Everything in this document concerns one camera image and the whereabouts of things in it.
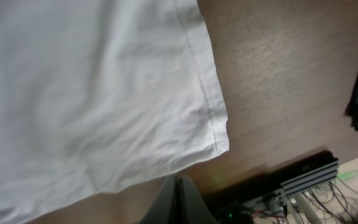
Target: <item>white fabric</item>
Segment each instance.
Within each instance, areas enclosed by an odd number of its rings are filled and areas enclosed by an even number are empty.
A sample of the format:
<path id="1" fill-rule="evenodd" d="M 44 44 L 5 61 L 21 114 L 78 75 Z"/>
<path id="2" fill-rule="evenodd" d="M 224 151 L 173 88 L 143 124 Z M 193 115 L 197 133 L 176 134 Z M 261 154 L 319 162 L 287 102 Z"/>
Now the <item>white fabric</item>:
<path id="1" fill-rule="evenodd" d="M 229 148 L 196 0 L 0 0 L 0 223 Z"/>

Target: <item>wooden table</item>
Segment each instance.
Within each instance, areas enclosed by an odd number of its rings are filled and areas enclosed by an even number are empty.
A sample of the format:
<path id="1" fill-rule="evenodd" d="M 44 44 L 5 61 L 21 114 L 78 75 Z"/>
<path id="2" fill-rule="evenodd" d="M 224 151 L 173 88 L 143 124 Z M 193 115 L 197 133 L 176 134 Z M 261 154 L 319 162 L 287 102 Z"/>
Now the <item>wooden table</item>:
<path id="1" fill-rule="evenodd" d="M 226 102 L 230 151 L 182 172 L 203 194 L 326 145 L 358 157 L 344 115 L 358 72 L 358 1 L 199 0 Z M 34 223 L 132 223 L 161 180 L 98 195 Z"/>

